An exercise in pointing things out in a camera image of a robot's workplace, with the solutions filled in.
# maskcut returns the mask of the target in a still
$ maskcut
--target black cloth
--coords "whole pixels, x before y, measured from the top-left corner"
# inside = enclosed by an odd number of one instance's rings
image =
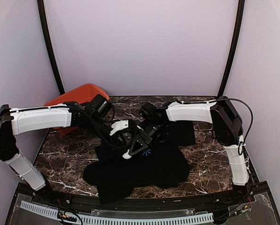
[[[153,149],[131,159],[103,144],[96,147],[96,154],[99,160],[85,168],[83,178],[97,186],[101,204],[128,197],[135,187],[176,187],[187,180],[190,171],[182,152],[170,142],[156,143]]]

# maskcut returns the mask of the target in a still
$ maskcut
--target lavender wall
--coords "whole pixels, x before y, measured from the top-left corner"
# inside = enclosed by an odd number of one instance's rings
[[[46,0],[66,91],[217,95],[237,0]]]
[[[0,0],[0,106],[40,106],[58,96],[46,53],[37,1]],[[34,160],[45,131],[18,136]],[[0,162],[0,225],[5,223],[19,179]]]
[[[255,122],[247,147],[280,212],[280,1],[246,1],[225,94],[246,101],[253,109]],[[247,111],[238,109],[248,123]]]

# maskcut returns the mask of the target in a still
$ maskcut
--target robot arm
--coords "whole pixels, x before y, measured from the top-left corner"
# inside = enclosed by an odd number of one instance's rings
[[[17,147],[15,135],[51,127],[76,126],[96,126],[101,133],[109,134],[111,128],[103,118],[111,108],[111,103],[101,95],[86,103],[85,107],[76,102],[28,109],[10,109],[9,105],[3,105],[0,108],[0,160],[7,163],[34,190],[41,191],[49,183]]]
[[[238,154],[238,152],[242,152],[243,147],[242,119],[231,102],[224,99],[227,98],[221,97],[219,101],[190,104],[175,101],[165,103],[160,107],[155,107],[150,103],[144,104],[140,115],[150,124],[144,130],[140,129],[134,145],[123,157],[129,159],[132,155],[146,149],[170,121],[208,122],[213,124],[215,138],[226,150],[232,170],[233,184],[236,186],[247,185],[249,180],[247,162],[243,154]]]

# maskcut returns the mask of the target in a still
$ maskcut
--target marble table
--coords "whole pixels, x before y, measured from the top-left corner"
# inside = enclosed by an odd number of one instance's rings
[[[212,97],[111,97],[116,109],[115,119],[133,119],[138,122],[139,109],[144,102],[159,106],[174,99],[183,101],[211,100]],[[194,122],[196,145],[180,147],[192,168],[188,180],[178,187],[161,189],[156,186],[137,187],[130,198],[169,198],[202,195],[232,189],[231,169],[223,147],[212,138],[212,125]],[[62,136],[51,129],[35,166],[48,178],[52,188],[71,194],[98,196],[95,186],[82,178],[84,168],[97,161],[94,147],[100,139],[91,132],[78,129]]]

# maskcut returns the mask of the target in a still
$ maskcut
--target black curved frame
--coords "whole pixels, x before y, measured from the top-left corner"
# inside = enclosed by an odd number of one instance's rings
[[[55,80],[56,80],[56,83],[58,86],[58,90],[59,90],[60,94],[62,95],[65,93],[65,90],[64,90],[64,86],[63,86],[63,83],[62,83],[62,80],[60,77],[60,73],[58,70],[58,66],[56,63],[54,51],[52,48],[52,42],[51,42],[50,33],[49,33],[46,15],[45,15],[44,0],[37,0],[37,2],[38,2],[39,16],[40,16],[40,21],[41,21],[41,26],[42,26],[42,31],[43,31],[43,36],[44,36],[44,40],[45,40],[47,53],[50,58],[50,62],[51,62],[54,77],[55,77]],[[233,38],[232,38],[232,42],[231,42],[231,46],[230,46],[230,50],[229,50],[229,54],[228,54],[228,60],[227,60],[226,66],[225,66],[222,81],[221,81],[220,88],[219,88],[219,91],[217,94],[217,98],[219,98],[220,96],[223,95],[226,85],[228,83],[228,77],[229,77],[229,74],[230,74],[230,71],[231,71],[231,68],[233,65],[236,48],[237,48],[237,44],[238,44],[242,17],[243,17],[243,12],[244,12],[244,3],[245,3],[245,0],[239,0],[239,2],[238,2],[238,10],[237,10]]]
[[[38,3],[38,11],[39,11],[39,17],[40,17],[40,22],[42,26],[42,32],[43,32],[43,37],[46,45],[46,50],[48,57],[50,59],[52,71],[54,73],[54,77],[58,86],[58,90],[60,92],[60,95],[65,94],[64,86],[61,80],[61,76],[58,70],[56,58],[54,51],[52,49],[52,41],[50,37],[50,33],[48,30],[48,25],[47,25],[47,20],[46,20],[46,14],[45,14],[45,8],[44,8],[44,2],[43,0],[37,0]]]

